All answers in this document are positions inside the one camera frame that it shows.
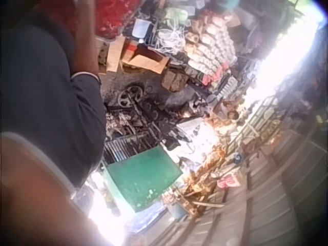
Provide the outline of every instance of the ground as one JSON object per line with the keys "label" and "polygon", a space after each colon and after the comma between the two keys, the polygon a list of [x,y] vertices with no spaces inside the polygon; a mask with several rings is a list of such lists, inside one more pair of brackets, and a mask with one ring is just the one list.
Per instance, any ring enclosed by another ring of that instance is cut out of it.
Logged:
{"label": "ground", "polygon": [[163,74],[164,72],[156,74],[148,70],[144,73],[129,74],[122,72],[120,68],[116,73],[108,71],[106,75],[100,75],[101,95],[106,104],[116,106],[119,92],[131,83],[138,83],[144,86],[148,94],[154,95],[159,103],[169,108],[183,105],[191,99],[194,91],[188,86],[176,93],[162,87],[160,82]]}

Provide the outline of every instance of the wheel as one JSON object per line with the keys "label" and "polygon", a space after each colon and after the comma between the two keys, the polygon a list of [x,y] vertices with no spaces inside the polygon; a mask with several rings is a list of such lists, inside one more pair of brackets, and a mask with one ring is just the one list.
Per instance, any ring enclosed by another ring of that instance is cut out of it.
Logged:
{"label": "wheel", "polygon": [[128,86],[119,93],[117,102],[122,108],[130,108],[132,107],[132,103],[130,101],[129,96],[136,101],[140,101],[140,99],[144,95],[143,91],[143,88],[140,86]]}

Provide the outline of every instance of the green board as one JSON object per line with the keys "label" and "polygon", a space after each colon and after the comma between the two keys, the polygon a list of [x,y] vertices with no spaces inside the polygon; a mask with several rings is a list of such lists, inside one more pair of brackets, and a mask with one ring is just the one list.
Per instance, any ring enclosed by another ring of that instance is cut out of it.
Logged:
{"label": "green board", "polygon": [[115,201],[122,199],[135,212],[146,209],[166,190],[182,171],[169,155],[157,146],[126,160],[110,164],[105,177]]}

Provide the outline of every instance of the dirt floor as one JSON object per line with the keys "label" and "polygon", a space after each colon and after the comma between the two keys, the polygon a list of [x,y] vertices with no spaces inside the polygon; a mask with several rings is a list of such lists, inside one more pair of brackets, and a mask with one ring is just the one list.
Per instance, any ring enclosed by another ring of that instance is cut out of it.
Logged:
{"label": "dirt floor", "polygon": [[167,108],[175,108],[183,105],[191,99],[194,94],[193,89],[186,86],[183,90],[171,93],[161,85],[162,74],[156,74],[152,71],[144,73],[129,74],[120,69],[115,72],[107,72],[106,75],[100,75],[101,95],[104,102],[109,106],[117,105],[117,96],[121,90],[131,83],[143,85],[147,94],[154,96],[154,99]]}

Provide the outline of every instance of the cardboard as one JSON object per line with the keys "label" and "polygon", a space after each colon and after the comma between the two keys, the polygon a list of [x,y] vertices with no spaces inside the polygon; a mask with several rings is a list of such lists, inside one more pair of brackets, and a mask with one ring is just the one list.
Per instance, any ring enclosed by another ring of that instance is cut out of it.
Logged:
{"label": "cardboard", "polygon": [[106,71],[117,72],[124,43],[125,43],[125,37],[120,36],[115,41],[109,44]]}
{"label": "cardboard", "polygon": [[161,74],[165,68],[168,57],[148,49],[146,46],[137,46],[137,42],[130,42],[123,54],[122,62],[131,66],[152,70]]}

